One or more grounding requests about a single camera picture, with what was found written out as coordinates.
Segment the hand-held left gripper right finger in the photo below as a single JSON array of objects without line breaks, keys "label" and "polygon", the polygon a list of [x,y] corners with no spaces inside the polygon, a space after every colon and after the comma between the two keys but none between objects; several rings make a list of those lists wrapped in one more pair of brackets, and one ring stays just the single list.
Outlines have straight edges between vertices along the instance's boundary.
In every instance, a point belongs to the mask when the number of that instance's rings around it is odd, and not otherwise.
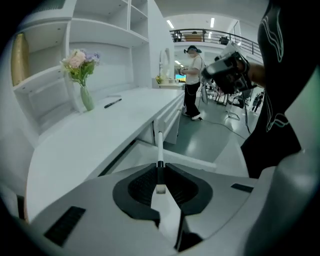
[{"label": "hand-held left gripper right finger", "polygon": [[257,180],[167,163],[164,181],[180,209],[174,248],[182,252],[205,241],[240,209]]}]

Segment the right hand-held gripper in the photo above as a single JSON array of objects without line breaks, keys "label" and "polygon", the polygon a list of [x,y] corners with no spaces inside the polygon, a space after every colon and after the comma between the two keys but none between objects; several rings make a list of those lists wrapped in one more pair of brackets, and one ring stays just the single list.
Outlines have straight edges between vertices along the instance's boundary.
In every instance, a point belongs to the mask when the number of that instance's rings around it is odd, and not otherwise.
[{"label": "right hand-held gripper", "polygon": [[249,69],[250,64],[239,46],[229,41],[221,55],[201,70],[200,82],[204,86],[214,82],[224,94],[244,92],[255,87],[249,78]]}]

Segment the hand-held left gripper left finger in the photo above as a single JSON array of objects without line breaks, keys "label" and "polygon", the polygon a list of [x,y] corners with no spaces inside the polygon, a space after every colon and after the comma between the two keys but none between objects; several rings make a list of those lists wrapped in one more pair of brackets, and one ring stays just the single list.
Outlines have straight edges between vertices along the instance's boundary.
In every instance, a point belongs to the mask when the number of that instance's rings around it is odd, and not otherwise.
[{"label": "hand-held left gripper left finger", "polygon": [[114,186],[146,165],[89,179],[42,210],[31,222],[45,235],[71,207],[84,213],[62,246],[48,243],[64,256],[172,256],[174,246],[151,220],[133,219],[114,202]]}]

